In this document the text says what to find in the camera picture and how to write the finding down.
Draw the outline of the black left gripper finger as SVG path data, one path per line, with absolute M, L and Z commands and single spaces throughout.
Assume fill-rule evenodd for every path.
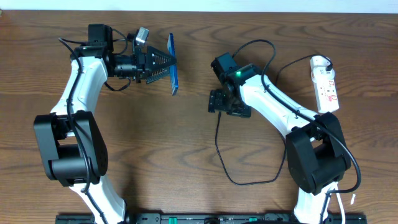
M 177 63 L 177 59 L 174 56 L 152 46 L 147 46 L 147 53 L 149 56 L 149 73 L 160 70 L 161 68 L 170 67 Z
M 147 78 L 146 78 L 146 83 L 150 84 L 153 82 L 156 82 L 157 80 L 163 79 L 167 76 L 170 75 L 170 69 L 169 67 L 167 68 L 161 68 L 160 70 L 156 70 L 152 72 Z

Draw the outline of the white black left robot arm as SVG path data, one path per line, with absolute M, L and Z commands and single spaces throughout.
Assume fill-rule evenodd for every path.
M 58 215 L 57 223 L 136 222 L 107 176 L 108 150 L 94 117 L 108 78 L 153 83 L 169 77 L 172 93 L 178 91 L 172 35 L 163 52 L 147 45 L 149 31 L 144 27 L 133 34 L 121 34 L 120 41 L 131 51 L 127 54 L 114 51 L 115 33 L 105 24 L 91 24 L 84 42 L 60 39 L 70 51 L 70 78 L 51 112 L 34 120 L 47 177 L 77 193 L 90 209 L 88 215 Z

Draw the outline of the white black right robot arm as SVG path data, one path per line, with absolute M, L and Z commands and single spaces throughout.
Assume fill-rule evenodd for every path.
M 323 223 L 338 182 L 357 164 L 349 152 L 338 118 L 316 113 L 280 91 L 259 67 L 239 66 L 233 56 L 216 57 L 211 68 L 222 89 L 210 93 L 208 111 L 248 118 L 258 111 L 284 140 L 288 169 L 299 187 L 294 216 L 301 223 Z

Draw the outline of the white USB charger adapter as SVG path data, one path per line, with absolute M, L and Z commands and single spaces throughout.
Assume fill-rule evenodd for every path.
M 328 57 L 322 55 L 313 56 L 310 59 L 311 79 L 314 83 L 324 80 L 333 80 L 335 71 Z

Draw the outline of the white power strip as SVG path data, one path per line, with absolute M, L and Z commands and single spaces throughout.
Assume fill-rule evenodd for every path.
M 312 81 L 319 113 L 334 112 L 340 108 L 335 85 L 334 70 L 314 70 Z

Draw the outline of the white paper tag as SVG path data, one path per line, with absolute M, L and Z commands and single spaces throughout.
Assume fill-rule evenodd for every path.
M 356 194 L 352 194 L 352 197 L 351 197 L 351 200 L 350 200 L 350 205 L 354 204 L 355 197 L 356 197 Z

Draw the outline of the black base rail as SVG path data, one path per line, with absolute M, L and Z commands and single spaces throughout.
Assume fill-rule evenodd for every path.
M 346 215 L 345 223 L 367 224 L 365 215 Z M 329 214 L 323 223 L 342 223 L 341 215 Z M 94 215 L 57 215 L 56 224 L 95 223 Z M 132 220 L 120 223 L 136 224 L 237 224 L 237 223 L 300 223 L 293 214 L 265 213 L 263 215 L 161 215 L 140 213 Z

